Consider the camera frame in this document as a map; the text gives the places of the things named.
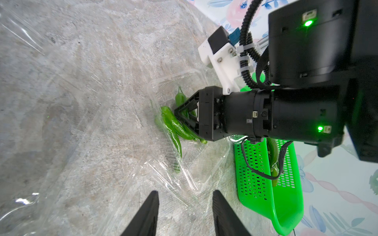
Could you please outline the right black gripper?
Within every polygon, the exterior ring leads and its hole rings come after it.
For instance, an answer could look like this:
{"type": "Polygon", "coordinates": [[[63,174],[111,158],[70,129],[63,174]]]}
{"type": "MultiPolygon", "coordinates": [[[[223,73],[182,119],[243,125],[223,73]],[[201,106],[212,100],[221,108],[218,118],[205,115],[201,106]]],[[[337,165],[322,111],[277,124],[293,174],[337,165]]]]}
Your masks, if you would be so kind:
{"type": "Polygon", "coordinates": [[[198,140],[217,141],[231,135],[259,140],[271,136],[272,104],[269,91],[253,89],[223,95],[222,88],[211,86],[177,106],[174,116],[198,140]]]}

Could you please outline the bright green plastic basket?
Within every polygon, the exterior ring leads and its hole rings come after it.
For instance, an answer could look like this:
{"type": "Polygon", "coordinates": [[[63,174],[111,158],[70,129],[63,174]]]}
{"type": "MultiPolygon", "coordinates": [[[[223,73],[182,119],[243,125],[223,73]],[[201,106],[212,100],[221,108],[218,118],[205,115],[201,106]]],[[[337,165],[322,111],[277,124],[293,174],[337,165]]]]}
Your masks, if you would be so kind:
{"type": "Polygon", "coordinates": [[[289,235],[304,215],[304,200],[294,144],[288,146],[284,172],[276,186],[251,172],[254,168],[270,174],[267,145],[240,140],[234,144],[236,184],[242,205],[271,220],[275,231],[289,235]]]}

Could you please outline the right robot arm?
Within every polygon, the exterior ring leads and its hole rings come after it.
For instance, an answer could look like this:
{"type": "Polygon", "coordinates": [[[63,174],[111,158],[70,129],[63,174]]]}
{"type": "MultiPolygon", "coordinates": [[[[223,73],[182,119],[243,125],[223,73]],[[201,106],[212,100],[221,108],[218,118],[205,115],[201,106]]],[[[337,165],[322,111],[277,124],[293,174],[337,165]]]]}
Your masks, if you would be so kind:
{"type": "Polygon", "coordinates": [[[198,90],[175,111],[200,138],[231,135],[303,142],[331,154],[347,130],[362,161],[378,161],[377,1],[296,1],[268,16],[268,46],[259,54],[250,25],[240,37],[218,28],[199,47],[221,87],[198,90]]]}

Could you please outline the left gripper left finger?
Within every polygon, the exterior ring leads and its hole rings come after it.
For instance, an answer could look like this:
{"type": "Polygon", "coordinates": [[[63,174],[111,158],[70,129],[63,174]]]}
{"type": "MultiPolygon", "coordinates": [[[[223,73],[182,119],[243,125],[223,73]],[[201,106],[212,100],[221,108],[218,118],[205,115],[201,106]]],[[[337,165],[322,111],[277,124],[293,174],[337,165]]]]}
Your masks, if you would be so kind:
{"type": "Polygon", "coordinates": [[[121,236],[155,236],[158,224],[159,197],[152,191],[121,236]]]}

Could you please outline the clear pepper container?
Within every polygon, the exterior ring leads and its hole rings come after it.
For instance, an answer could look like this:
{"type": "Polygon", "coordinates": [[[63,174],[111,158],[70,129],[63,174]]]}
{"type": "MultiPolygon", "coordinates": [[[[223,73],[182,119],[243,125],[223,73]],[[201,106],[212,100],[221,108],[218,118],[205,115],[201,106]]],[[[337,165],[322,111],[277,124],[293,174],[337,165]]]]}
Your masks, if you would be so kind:
{"type": "Polygon", "coordinates": [[[153,119],[170,148],[169,171],[187,181],[194,192],[205,188],[230,150],[229,139],[206,141],[174,117],[179,105],[206,86],[208,82],[202,73],[194,69],[152,80],[147,85],[153,119]]]}
{"type": "Polygon", "coordinates": [[[107,147],[155,1],[1,1],[1,235],[104,235],[129,173],[107,147]]]}

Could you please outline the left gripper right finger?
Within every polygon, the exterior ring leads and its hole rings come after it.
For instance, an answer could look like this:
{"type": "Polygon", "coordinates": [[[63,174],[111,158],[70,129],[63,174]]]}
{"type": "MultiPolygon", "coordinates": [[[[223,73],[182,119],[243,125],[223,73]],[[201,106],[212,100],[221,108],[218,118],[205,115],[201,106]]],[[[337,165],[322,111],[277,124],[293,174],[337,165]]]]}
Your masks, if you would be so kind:
{"type": "Polygon", "coordinates": [[[212,200],[216,236],[251,235],[219,190],[213,192],[212,200]]]}

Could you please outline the green peppers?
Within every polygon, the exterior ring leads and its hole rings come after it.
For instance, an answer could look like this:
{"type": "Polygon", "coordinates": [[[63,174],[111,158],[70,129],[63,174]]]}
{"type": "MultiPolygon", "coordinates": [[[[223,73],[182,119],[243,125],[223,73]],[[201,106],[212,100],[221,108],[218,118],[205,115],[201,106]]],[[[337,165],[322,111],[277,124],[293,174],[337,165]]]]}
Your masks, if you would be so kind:
{"type": "Polygon", "coordinates": [[[277,141],[272,138],[266,138],[267,142],[267,151],[268,151],[268,158],[269,158],[269,166],[270,166],[270,173],[271,176],[277,177],[280,173],[279,167],[279,148],[277,141]]]}

